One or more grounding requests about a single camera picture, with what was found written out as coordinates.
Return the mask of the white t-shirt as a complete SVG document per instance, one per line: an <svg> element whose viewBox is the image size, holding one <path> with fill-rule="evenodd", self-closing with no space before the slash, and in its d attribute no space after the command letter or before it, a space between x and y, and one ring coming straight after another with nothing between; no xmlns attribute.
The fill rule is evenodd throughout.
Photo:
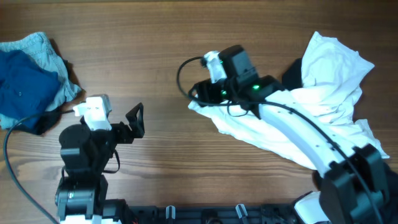
<svg viewBox="0 0 398 224"><path fill-rule="evenodd" d="M290 92L298 103L332 131L359 147L372 144L381 157L387 159L389 155L374 137L368 121L353 119L354 106L362 95L360 83L373 68L373 63L338 39L314 32L302 57L303 87ZM188 108L210 118L222 134L272 151L306 168L315 168L285 135L252 113L245 113L239 106L201 107L193 101Z"/></svg>

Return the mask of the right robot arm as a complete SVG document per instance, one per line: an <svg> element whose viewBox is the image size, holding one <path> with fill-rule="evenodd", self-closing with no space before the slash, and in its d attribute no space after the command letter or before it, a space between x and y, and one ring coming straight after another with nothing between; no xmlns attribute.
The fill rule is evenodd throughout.
<svg viewBox="0 0 398 224"><path fill-rule="evenodd" d="M199 59L210 78L192 87L191 99L200 106L238 105L283 133L315 166L319 204L331 223L383 223L390 196L375 147L358 147L322 125L277 79L260 77L241 45Z"/></svg>

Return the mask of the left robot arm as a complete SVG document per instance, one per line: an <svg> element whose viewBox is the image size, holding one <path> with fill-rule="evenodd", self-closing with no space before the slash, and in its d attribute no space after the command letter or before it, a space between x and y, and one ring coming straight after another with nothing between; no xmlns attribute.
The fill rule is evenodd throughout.
<svg viewBox="0 0 398 224"><path fill-rule="evenodd" d="M144 106L137 104L126 114L127 123L106 123L92 127L87 116L62 131L60 155L64 162L55 204L60 223L139 223L139 217L124 199L106 198L105 175L111 158L118 158L116 146L142 138Z"/></svg>

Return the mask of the folded black garment left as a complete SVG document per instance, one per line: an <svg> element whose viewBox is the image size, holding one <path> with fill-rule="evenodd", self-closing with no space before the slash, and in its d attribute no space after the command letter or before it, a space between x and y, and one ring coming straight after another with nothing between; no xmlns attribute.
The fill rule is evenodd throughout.
<svg viewBox="0 0 398 224"><path fill-rule="evenodd" d="M51 129L61 117L61 107L49 111L50 114L31 118L18 125L15 130L34 135L41 135Z"/></svg>

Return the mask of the black garment right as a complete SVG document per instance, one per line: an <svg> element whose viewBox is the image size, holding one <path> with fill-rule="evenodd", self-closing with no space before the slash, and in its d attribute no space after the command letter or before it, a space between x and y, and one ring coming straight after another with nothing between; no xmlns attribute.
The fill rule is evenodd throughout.
<svg viewBox="0 0 398 224"><path fill-rule="evenodd" d="M282 84L289 91L303 87L302 58L296 59L282 75Z"/></svg>

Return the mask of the folded light denim garment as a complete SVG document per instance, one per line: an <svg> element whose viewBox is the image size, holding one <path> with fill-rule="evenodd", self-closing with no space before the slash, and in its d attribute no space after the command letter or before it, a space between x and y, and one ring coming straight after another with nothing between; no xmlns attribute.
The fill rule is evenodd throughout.
<svg viewBox="0 0 398 224"><path fill-rule="evenodd" d="M21 50L25 52L42 69L57 72L61 85L53 102L45 111L52 111L65 102L74 100L81 88L69 80L67 66L63 58L57 55L46 34L36 32L14 42L2 42L1 52Z"/></svg>

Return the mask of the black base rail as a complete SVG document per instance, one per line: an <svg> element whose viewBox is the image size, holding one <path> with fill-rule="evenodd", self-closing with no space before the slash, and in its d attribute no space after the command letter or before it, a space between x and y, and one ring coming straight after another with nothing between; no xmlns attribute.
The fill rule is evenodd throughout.
<svg viewBox="0 0 398 224"><path fill-rule="evenodd" d="M136 223L160 224L298 224L291 205L263 204L247 206L242 203L229 207L168 207L135 206Z"/></svg>

